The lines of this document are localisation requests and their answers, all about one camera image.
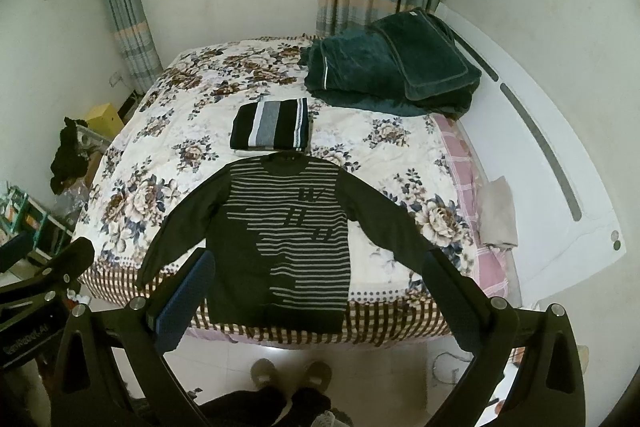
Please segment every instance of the yellow box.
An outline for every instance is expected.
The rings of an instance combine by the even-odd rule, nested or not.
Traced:
[[[106,138],[115,138],[124,127],[118,112],[110,103],[96,105],[84,119],[89,124],[89,129]]]

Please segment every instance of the sweater collar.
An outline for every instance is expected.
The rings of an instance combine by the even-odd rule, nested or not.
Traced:
[[[260,163],[265,170],[276,176],[300,174],[309,163],[308,156],[296,151],[281,151],[262,156]]]

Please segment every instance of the person's feet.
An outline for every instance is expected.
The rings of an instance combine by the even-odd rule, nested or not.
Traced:
[[[331,382],[331,376],[331,367],[326,363],[313,362],[307,367],[298,388],[310,387],[324,394]]]
[[[254,384],[258,389],[263,389],[269,386],[275,387],[276,389],[281,388],[278,370],[271,360],[256,360],[254,365],[251,367],[251,379],[254,381]]]

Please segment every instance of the cable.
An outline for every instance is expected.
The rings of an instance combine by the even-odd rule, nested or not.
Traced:
[[[442,353],[440,353],[435,359],[433,359],[433,363],[431,364],[431,377],[440,382],[443,383],[444,385],[457,385],[458,383],[456,382],[456,375],[459,371],[459,369],[454,369],[453,371],[451,371],[451,380],[450,382],[445,382],[444,380],[440,380],[440,378],[436,377],[436,362],[438,361],[438,359],[443,356],[443,355],[449,355],[450,357],[456,359],[456,360],[460,360],[460,362],[465,362],[465,363],[471,363],[473,362],[473,359],[471,360],[467,360],[464,357],[460,357],[458,355],[454,355],[453,353],[450,353],[449,351],[444,351]]]

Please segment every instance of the folded dark green blanket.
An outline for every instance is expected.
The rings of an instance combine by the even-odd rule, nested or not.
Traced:
[[[457,118],[470,107],[481,75],[456,48],[448,26],[420,8],[315,41],[302,63],[314,96],[399,116]]]

